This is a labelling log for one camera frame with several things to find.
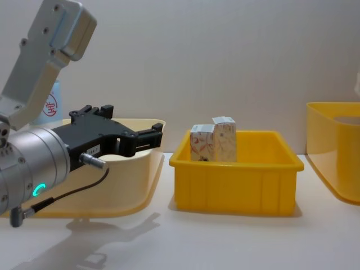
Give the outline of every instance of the red circular logo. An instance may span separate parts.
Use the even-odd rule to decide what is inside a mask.
[[[57,112],[57,101],[55,97],[52,94],[49,94],[47,101],[44,105],[43,112],[49,116],[52,117]]]

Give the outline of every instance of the white table surface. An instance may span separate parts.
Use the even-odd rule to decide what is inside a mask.
[[[170,156],[151,204],[136,214],[28,219],[18,229],[0,219],[0,269],[360,269],[360,207],[336,199],[304,156],[291,218],[171,210]]]

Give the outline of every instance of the gray wall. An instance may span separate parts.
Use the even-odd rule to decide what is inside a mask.
[[[0,1],[0,88],[40,3]],[[117,117],[166,120],[168,151],[193,124],[226,115],[239,129],[278,130],[302,153],[307,102],[357,100],[360,1],[83,3],[98,27],[60,75],[65,112],[113,104]]]

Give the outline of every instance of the black cable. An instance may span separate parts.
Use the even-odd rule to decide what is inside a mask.
[[[76,190],[71,190],[71,191],[69,191],[67,193],[64,193],[64,194],[62,194],[62,195],[60,195],[59,197],[56,197],[56,198],[54,198],[54,197],[47,198],[47,199],[45,199],[45,200],[43,200],[41,202],[38,202],[37,204],[32,205],[31,208],[33,208],[34,212],[36,213],[36,212],[44,209],[45,207],[53,204],[57,200],[60,200],[60,199],[65,198],[65,197],[67,197],[69,195],[72,195],[74,193],[77,193],[77,192],[80,192],[80,191],[83,191],[83,190],[87,190],[87,189],[89,189],[91,187],[99,185],[107,177],[107,175],[109,174],[109,171],[110,171],[110,168],[107,168],[105,173],[103,174],[103,176],[98,181],[96,181],[96,182],[94,182],[92,184],[89,184],[89,185],[84,186],[84,187],[77,188]]]

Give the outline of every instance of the pale yellow bin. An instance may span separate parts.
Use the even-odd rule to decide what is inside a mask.
[[[190,134],[170,159],[179,210],[286,216],[295,209],[296,174],[304,169],[282,136],[237,131],[233,163],[191,161]]]
[[[307,154],[340,199],[360,203],[360,103],[307,104]]]
[[[113,119],[134,131],[149,129],[156,119]],[[154,193],[164,161],[162,147],[136,153],[134,157],[106,155],[110,173],[98,186],[61,199],[36,214],[44,218],[108,218],[137,212],[146,207]],[[24,208],[48,197],[56,197],[97,181],[103,171],[83,166],[70,173],[67,180],[41,194]]]

